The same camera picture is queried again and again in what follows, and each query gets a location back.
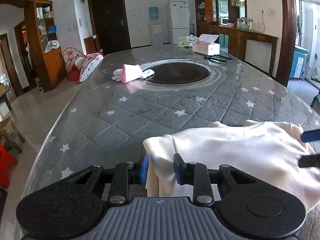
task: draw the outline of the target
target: round black cooktop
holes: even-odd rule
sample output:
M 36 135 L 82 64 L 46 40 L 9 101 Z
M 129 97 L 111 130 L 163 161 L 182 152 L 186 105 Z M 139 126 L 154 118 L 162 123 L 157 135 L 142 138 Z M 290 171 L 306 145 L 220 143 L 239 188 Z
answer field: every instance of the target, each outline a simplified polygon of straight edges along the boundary
M 172 62 L 150 68 L 155 74 L 145 80 L 156 84 L 179 85 L 203 80 L 210 76 L 209 70 L 193 63 Z

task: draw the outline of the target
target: tile floor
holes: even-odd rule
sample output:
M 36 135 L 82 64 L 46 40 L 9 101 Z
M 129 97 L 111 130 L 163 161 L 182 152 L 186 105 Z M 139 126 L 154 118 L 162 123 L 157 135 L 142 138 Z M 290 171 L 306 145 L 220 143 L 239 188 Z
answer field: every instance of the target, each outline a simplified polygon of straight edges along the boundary
M 0 227 L 1 240 L 13 240 L 15 209 L 36 155 L 57 117 L 80 87 L 76 82 L 65 79 L 53 91 L 44 93 L 34 88 L 12 102 L 11 115 L 26 142 L 22 144 L 17 139 L 22 148 L 21 154 L 15 150 L 10 151 L 19 163 L 12 169 L 7 189 L 8 196 Z
M 313 98 L 319 93 L 319 89 L 315 88 L 313 85 L 307 81 L 302 80 L 289 80 L 287 89 L 295 93 L 299 98 L 301 98 L 308 105 L 311 105 Z

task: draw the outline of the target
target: wooden chair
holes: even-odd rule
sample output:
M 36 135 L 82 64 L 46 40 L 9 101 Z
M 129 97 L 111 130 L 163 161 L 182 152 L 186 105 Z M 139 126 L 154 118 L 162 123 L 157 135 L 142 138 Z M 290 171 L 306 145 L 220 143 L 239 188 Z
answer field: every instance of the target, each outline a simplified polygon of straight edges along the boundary
M 8 132 L 9 127 L 11 127 L 13 130 L 12 134 Z M 11 117 L 8 117 L 2 120 L 2 122 L 0 122 L 0 136 L 5 137 L 10 146 L 14 147 L 19 153 L 22 153 L 21 148 L 15 142 L 15 138 L 18 136 L 18 138 L 22 141 L 22 143 L 24 143 L 26 140 L 24 139 L 24 137 L 21 135 L 17 127 L 12 122 Z

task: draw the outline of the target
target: plastic bag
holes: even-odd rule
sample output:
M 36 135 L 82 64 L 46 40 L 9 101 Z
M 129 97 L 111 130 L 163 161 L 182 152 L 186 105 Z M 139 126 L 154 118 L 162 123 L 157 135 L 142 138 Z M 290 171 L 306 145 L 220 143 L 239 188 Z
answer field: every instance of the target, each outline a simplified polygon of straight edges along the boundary
M 52 49 L 57 49 L 59 47 L 60 47 L 60 44 L 58 40 L 49 41 L 47 47 L 45 48 L 44 53 L 48 53 Z
M 192 47 L 193 42 L 199 41 L 199 38 L 191 34 L 190 36 L 181 37 L 179 40 L 180 41 L 177 44 L 177 46 L 182 48 L 182 47 Z

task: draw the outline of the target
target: cream fabric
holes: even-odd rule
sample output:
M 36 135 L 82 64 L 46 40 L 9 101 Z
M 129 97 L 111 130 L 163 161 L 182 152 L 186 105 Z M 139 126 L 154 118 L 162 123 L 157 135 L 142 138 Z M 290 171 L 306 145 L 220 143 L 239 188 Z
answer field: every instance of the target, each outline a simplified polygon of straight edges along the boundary
M 192 186 L 175 180 L 173 155 L 185 162 L 199 162 L 209 169 L 229 164 L 299 198 L 309 212 L 320 202 L 320 172 L 301 169 L 302 155 L 315 154 L 310 144 L 302 143 L 302 127 L 285 122 L 247 120 L 243 127 L 228 127 L 215 122 L 212 127 L 187 129 L 172 135 L 152 137 L 143 145 L 149 154 L 148 196 L 192 197 Z M 216 186 L 214 197 L 220 199 Z

